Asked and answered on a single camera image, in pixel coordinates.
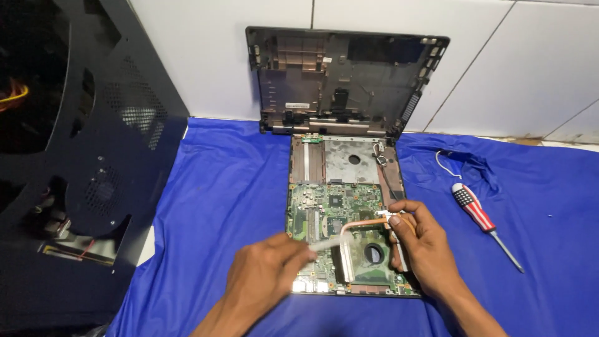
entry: red wire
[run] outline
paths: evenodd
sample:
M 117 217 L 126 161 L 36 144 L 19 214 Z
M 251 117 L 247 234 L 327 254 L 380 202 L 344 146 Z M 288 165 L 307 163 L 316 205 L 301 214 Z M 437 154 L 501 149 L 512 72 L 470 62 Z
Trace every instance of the red wire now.
M 92 241 L 89 243 L 89 245 L 87 246 L 87 248 L 81 253 L 81 255 L 79 255 L 77 257 L 77 259 L 82 258 L 85 255 L 85 253 L 87 253 L 87 251 L 89 250 L 89 248 L 91 248 L 93 246 L 94 242 L 96 242 L 96 241 L 92 239 Z

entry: ventilation grille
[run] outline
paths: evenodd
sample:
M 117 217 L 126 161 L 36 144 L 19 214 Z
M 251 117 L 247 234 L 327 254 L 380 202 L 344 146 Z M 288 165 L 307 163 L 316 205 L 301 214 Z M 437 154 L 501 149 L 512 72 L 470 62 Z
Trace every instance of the ventilation grille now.
M 120 69 L 123 81 L 108 83 L 104 88 L 104 97 L 121 119 L 139 131 L 148 147 L 154 150 L 168 113 L 131 57 L 124 58 Z
M 120 201 L 119 173 L 112 167 L 102 168 L 87 185 L 87 209 L 99 216 L 108 216 Z
M 414 108 L 416 107 L 416 104 L 418 104 L 419 99 L 420 99 L 420 97 L 418 97 L 416 94 L 412 95 L 412 97 L 410 98 L 410 101 L 408 102 L 408 105 L 406 106 L 406 109 L 404 110 L 404 114 L 401 117 L 401 119 L 404 122 L 407 122 L 408 119 L 410 119 L 410 116 L 414 112 Z

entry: small circuit board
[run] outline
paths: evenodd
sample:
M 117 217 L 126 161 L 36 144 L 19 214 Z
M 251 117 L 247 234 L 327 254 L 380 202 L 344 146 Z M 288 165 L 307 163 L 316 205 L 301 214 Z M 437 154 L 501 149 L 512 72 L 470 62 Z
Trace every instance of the small circuit board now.
M 380 185 L 289 184 L 286 231 L 293 239 L 315 243 L 339 235 L 348 222 L 378 218 L 376 212 L 382 209 Z M 350 247 L 354 282 L 343 281 L 339 247 L 333 247 L 318 252 L 317 260 L 300 270 L 293 292 L 420 296 L 403 273 L 390 267 L 391 244 L 383 224 L 347 231 L 355 238 Z

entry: white cable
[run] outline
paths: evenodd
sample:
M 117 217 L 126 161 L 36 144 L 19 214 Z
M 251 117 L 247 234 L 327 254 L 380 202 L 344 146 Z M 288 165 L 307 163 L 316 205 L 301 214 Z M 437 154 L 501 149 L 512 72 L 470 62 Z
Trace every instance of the white cable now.
M 449 174 L 451 174 L 454 177 L 458 177 L 460 179 L 462 179 L 462 176 L 459 174 L 454 174 L 453 172 L 451 172 L 447 167 L 441 165 L 441 162 L 439 161 L 439 153 L 441 153 L 441 151 L 437 151 L 437 153 L 435 154 L 435 159 L 437 160 L 437 164 L 439 164 L 439 166 L 441 168 L 443 168 L 443 170 L 446 170 L 447 172 L 449 172 Z

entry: blue tablecloth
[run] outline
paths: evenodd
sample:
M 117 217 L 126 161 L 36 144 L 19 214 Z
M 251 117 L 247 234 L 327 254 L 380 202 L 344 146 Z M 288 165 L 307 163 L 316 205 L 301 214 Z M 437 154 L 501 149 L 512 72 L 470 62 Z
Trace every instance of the blue tablecloth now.
M 453 177 L 442 163 L 464 180 Z M 599 154 L 469 136 L 403 134 L 408 198 L 446 229 L 460 274 L 506 332 L 597 335 Z M 154 220 L 156 254 L 140 266 L 107 336 L 187 336 L 225 289 L 238 248 L 282 231 L 289 137 L 257 122 L 189 120 Z M 519 273 L 450 193 L 478 195 Z M 249 336 L 448 336 L 432 301 L 293 295 Z

